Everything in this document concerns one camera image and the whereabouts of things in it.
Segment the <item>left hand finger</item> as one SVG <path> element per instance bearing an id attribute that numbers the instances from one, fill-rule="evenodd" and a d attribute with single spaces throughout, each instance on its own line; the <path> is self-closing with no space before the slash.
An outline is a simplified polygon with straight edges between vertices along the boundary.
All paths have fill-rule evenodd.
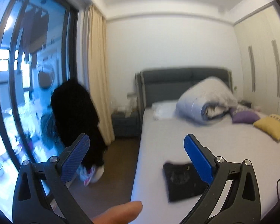
<path id="1" fill-rule="evenodd" d="M 127 224 L 134 221 L 142 210 L 143 204 L 141 201 L 131 201 L 114 206 L 92 218 L 91 221 L 94 224 Z"/>

